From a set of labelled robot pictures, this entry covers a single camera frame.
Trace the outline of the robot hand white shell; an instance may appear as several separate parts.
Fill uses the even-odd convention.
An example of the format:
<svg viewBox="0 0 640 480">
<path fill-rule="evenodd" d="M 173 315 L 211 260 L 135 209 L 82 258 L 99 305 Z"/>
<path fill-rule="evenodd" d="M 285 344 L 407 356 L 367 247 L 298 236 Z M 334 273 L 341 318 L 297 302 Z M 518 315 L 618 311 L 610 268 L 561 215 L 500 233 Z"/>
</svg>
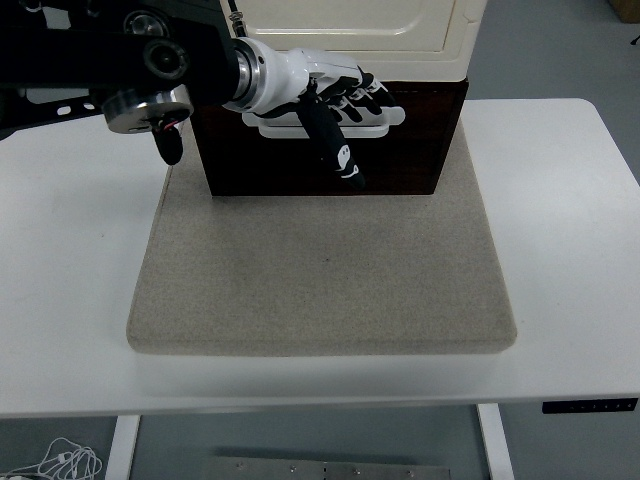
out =
<svg viewBox="0 0 640 480">
<path fill-rule="evenodd" d="M 339 122 L 363 121 L 396 106 L 394 97 L 376 77 L 346 55 L 296 48 L 278 52 L 254 39 L 234 41 L 239 82 L 227 110 L 262 119 L 296 115 L 320 159 L 356 189 L 365 186 Z"/>
</svg>

